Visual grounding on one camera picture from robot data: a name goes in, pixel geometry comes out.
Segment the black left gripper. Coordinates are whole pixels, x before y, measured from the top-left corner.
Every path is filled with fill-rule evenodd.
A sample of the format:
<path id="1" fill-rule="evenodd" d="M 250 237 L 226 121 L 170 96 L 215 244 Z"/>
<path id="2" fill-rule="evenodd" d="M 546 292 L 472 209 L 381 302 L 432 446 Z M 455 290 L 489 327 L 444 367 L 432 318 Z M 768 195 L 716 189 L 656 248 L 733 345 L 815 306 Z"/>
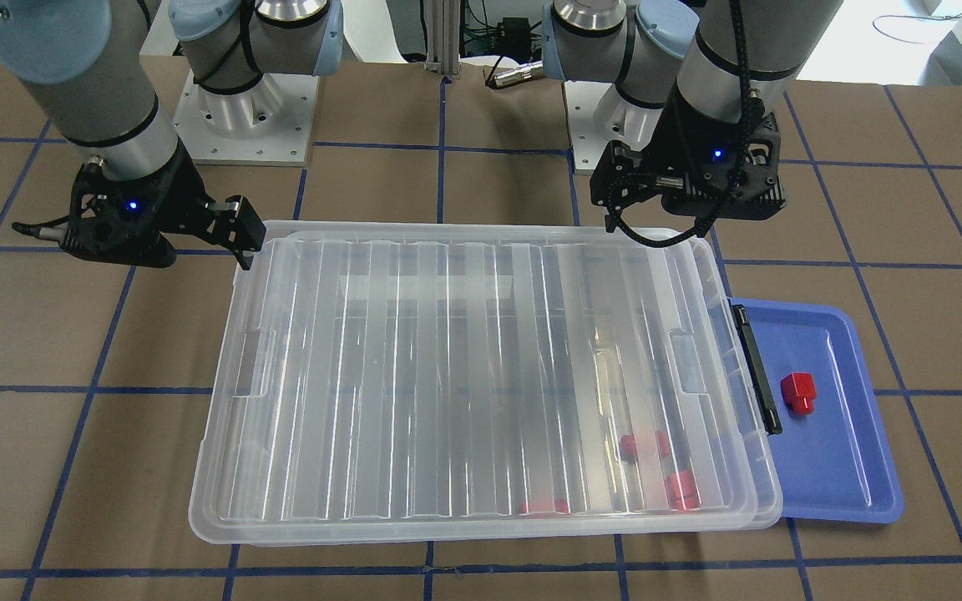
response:
<path id="1" fill-rule="evenodd" d="M 608 141 L 590 176 L 590 202 L 604 212 L 604 230 L 615 232 L 623 210 L 663 194 L 660 176 L 678 176 L 681 187 L 663 194 L 667 212 L 703 218 L 722 204 L 721 220 L 769 220 L 785 209 L 778 173 L 780 132 L 760 98 L 748 99 L 748 125 L 699 113 L 673 88 L 642 153 Z"/>

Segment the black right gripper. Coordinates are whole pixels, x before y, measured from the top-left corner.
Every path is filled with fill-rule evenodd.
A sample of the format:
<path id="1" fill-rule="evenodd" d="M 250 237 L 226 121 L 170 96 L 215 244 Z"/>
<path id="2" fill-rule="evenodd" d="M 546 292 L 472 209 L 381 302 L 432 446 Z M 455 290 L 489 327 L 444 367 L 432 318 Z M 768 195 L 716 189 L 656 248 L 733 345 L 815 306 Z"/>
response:
<path id="1" fill-rule="evenodd" d="M 60 229 L 58 247 L 78 259 L 152 269 L 175 262 L 175 247 L 165 236 L 190 235 L 228 250 L 248 271 L 266 235 L 244 195 L 211 202 L 183 149 L 153 174 L 126 181 L 109 178 L 109 160 L 89 157 L 73 182 Z"/>

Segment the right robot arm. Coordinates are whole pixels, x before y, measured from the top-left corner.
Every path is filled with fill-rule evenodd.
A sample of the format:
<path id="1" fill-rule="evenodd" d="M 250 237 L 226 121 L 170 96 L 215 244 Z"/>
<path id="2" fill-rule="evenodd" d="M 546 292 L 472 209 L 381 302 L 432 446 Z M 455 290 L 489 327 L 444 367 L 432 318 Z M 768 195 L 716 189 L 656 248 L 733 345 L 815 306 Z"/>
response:
<path id="1" fill-rule="evenodd" d="M 157 1 L 0 1 L 0 62 L 83 156 L 68 213 L 14 222 L 84 261 L 165 269 L 171 235 L 228 250 L 249 270 L 266 228 L 244 195 L 207 194 L 179 126 L 139 61 Z M 172 1 L 203 129 L 218 140 L 291 133 L 279 75 L 329 76 L 340 1 Z"/>

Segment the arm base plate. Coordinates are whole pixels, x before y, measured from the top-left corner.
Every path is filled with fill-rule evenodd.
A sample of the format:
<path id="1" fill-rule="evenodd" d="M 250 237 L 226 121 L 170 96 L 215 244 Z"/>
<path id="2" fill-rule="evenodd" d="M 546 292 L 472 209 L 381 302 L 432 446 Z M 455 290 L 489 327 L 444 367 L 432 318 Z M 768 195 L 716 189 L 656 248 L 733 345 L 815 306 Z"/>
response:
<path id="1" fill-rule="evenodd" d="M 641 152 L 651 141 L 661 108 L 641 108 L 627 103 L 612 83 L 565 81 L 564 96 L 577 174 L 592 174 L 607 144 L 629 145 Z"/>
<path id="2" fill-rule="evenodd" d="M 196 164 L 306 166 L 320 77 L 267 73 L 219 95 L 186 81 L 172 122 Z"/>

